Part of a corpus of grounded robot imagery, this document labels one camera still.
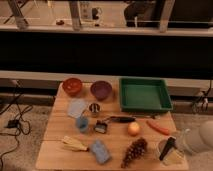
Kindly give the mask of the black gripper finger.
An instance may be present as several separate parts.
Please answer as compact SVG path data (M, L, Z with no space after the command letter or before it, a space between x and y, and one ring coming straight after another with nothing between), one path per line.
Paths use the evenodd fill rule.
M160 152L159 160L162 161L164 157L167 155L169 150L175 146L175 139L173 137L169 137L166 141L163 149Z

